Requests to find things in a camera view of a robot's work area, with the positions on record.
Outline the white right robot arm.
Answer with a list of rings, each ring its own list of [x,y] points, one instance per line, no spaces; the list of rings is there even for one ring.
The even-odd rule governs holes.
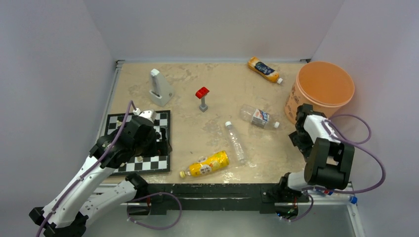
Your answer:
[[[298,106],[295,120],[295,131],[289,134],[289,138],[303,155],[305,168],[300,172],[286,173],[280,179],[279,198],[289,201],[316,186],[326,190],[345,189],[354,146],[339,141],[335,131],[326,124],[326,115],[314,111],[312,105]]]

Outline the blue cap pepsi bottle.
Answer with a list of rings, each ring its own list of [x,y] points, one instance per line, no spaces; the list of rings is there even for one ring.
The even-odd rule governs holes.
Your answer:
[[[329,193],[328,196],[330,196],[333,200],[339,200],[345,203],[357,204],[358,202],[357,197],[353,194]]]

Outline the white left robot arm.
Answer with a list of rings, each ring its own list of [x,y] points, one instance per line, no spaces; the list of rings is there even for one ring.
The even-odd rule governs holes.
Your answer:
[[[149,195],[148,183],[132,173],[113,189],[96,198],[90,196],[115,170],[132,158],[166,156],[171,152],[168,136],[154,128],[156,112],[135,109],[130,121],[125,113],[122,124],[111,134],[98,138],[84,164],[68,185],[44,207],[35,207],[30,218],[40,228],[37,236],[81,237],[88,226],[117,205]]]

